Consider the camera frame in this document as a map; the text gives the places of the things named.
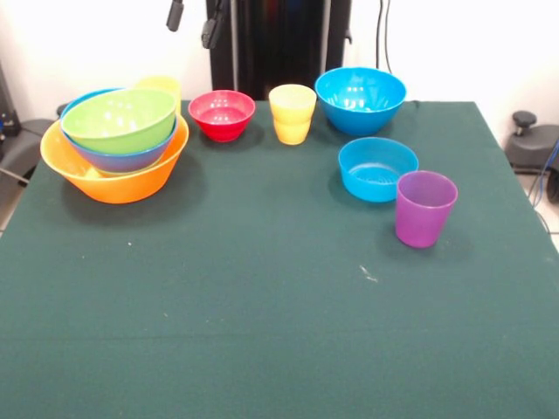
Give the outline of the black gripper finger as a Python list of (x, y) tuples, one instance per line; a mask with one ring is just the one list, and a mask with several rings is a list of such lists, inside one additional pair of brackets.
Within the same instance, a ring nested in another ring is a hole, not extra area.
[(205, 49), (214, 49), (224, 27), (225, 19), (229, 13), (230, 2), (227, 0), (217, 0), (214, 10), (203, 26), (201, 40)]
[(177, 31), (181, 23), (183, 14), (183, 0), (172, 0), (167, 17), (167, 28), (170, 31)]

